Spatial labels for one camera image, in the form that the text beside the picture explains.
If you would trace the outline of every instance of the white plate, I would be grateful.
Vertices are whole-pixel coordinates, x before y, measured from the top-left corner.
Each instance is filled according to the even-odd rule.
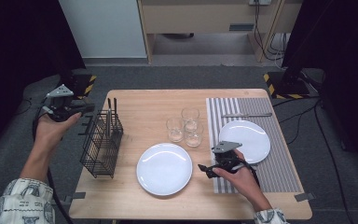
[[[150,147],[141,156],[136,175],[149,193],[165,196],[185,187],[193,172],[193,163],[181,147],[162,143]]]
[[[264,160],[271,149],[266,132],[247,120],[233,120],[227,123],[220,131],[219,141],[242,143],[238,150],[249,164]]]

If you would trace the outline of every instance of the carpeted floor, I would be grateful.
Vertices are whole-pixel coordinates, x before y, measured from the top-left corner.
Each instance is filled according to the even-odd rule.
[[[267,89],[263,75],[278,71],[277,67],[252,66],[115,66],[89,67],[97,76],[89,98],[102,108],[105,95],[110,90],[120,89]],[[31,125],[39,102],[52,91],[59,80],[58,76],[36,82],[24,91],[24,101],[0,139],[0,195],[7,183],[16,178],[32,146]],[[317,98],[295,100],[275,106],[278,120],[283,121],[313,107]],[[271,99],[273,105],[284,100]],[[336,167],[332,162],[328,147],[316,122],[314,111],[281,123],[286,142],[295,163],[300,180],[306,192],[313,193],[316,199],[310,201],[313,217],[310,220],[291,223],[350,223],[342,201],[340,185],[343,188],[353,223],[358,224],[358,155],[343,151],[325,111],[316,107]],[[79,162],[82,153],[84,126],[77,125],[62,139],[50,169],[56,190],[61,198],[75,192],[77,180],[82,170]],[[56,223],[64,223],[56,208]],[[100,220],[75,220],[75,223],[101,223]],[[170,223],[166,221],[133,221],[132,223]]]

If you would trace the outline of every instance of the person's right arm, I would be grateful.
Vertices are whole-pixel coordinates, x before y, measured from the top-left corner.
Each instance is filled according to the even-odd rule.
[[[242,153],[235,149],[235,153],[239,158],[244,160]],[[273,209],[269,200],[266,198],[261,188],[258,187],[252,172],[242,167],[240,170],[231,174],[220,168],[213,168],[213,171],[221,177],[228,180],[235,189],[252,204],[255,210],[255,223],[270,223],[270,224],[286,224],[283,212],[275,208]]]

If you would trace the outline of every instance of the clear glass cup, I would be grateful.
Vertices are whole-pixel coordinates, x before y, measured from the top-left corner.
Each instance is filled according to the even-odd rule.
[[[197,124],[197,129],[192,132],[185,132],[185,141],[186,144],[190,147],[197,147],[201,144],[203,134],[203,126],[199,122]]]
[[[185,123],[185,131],[193,132],[197,129],[200,112],[197,108],[186,107],[182,110],[182,119]]]
[[[184,138],[185,124],[181,118],[167,120],[168,138],[173,142],[180,142]]]

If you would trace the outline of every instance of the wall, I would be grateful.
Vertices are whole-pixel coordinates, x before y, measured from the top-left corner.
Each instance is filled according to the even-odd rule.
[[[83,58],[146,58],[136,0],[60,0]]]

